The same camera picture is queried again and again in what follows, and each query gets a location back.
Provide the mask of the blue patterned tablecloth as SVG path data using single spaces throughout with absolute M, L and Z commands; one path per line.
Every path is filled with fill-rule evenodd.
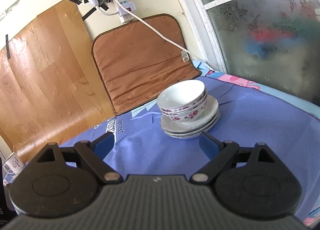
M 132 174 L 190 177 L 213 156 L 200 147 L 202 130 L 220 141 L 233 140 L 243 147 L 266 143 L 286 164 L 302 186 L 296 216 L 310 225 L 319 219 L 319 107 L 230 75 L 200 77 L 208 93 L 207 106 L 196 120 L 170 120 L 150 101 L 108 119 L 65 142 L 95 140 L 114 135 L 113 147 L 100 156 L 122 176 Z

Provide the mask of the brown seat cushion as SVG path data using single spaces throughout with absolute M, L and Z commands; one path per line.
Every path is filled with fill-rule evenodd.
M 159 14 L 144 21 L 152 27 L 132 21 L 103 32 L 92 43 L 91 54 L 116 115 L 201 74 L 191 60 L 183 60 L 185 42 L 174 17 Z

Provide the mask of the white power strip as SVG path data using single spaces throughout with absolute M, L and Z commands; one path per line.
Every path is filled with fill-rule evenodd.
M 127 22 L 131 22 L 135 19 L 133 16 L 131 16 L 129 13 L 127 13 L 122 8 L 122 7 L 124 7 L 127 11 L 134 13 L 136 11 L 136 6 L 135 6 L 134 2 L 128 1 L 128 0 L 112 0 L 112 2 L 114 3 L 114 6 L 118 12 L 120 22 L 122 24 L 127 23 Z

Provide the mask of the large floral plate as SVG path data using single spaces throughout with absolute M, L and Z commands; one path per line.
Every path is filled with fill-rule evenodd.
M 208 95 L 205 107 L 196 119 L 180 122 L 173 121 L 165 115 L 162 115 L 160 120 L 161 128 L 172 133 L 187 133 L 189 131 L 197 130 L 204 125 L 207 125 L 213 119 L 217 113 L 218 107 L 217 99 Z

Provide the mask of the frosted floral window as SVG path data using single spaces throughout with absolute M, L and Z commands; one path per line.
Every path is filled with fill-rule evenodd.
M 319 104 L 319 0 L 179 0 L 211 67 Z

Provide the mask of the floral bowl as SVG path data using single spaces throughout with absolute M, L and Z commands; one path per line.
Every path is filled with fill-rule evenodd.
M 200 98 L 200 100 L 197 101 L 196 103 L 191 104 L 190 106 L 185 106 L 183 108 L 180 108 L 177 111 L 161 110 L 161 112 L 164 113 L 164 114 L 168 114 L 168 115 L 176 115 L 176 114 L 179 114 L 179 113 L 183 113 L 183 112 L 188 112 L 188 111 L 194 110 L 194 109 L 196 109 L 197 107 L 199 107 L 202 103 L 204 103 L 206 101 L 207 96 L 208 96 L 208 94 L 205 93 L 204 96 L 202 96 Z
M 166 88 L 157 98 L 157 105 L 164 110 L 178 110 L 194 105 L 203 97 L 206 88 L 200 80 L 185 80 Z
M 194 121 L 204 112 L 204 109 L 206 108 L 206 104 L 207 104 L 207 99 L 204 99 L 202 103 L 192 107 L 190 110 L 178 112 L 177 114 L 163 113 L 163 115 L 172 121 L 177 121 L 181 123 Z

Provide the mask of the wood pattern vinyl sheet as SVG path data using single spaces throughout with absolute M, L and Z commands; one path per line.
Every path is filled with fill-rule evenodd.
M 1 50 L 1 137 L 23 161 L 113 117 L 77 6 L 63 0 Z

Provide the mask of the white enamel mug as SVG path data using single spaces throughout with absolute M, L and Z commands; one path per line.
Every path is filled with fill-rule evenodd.
M 4 161 L 3 169 L 9 175 L 17 175 L 24 168 L 24 163 L 21 161 L 16 152 L 11 153 Z

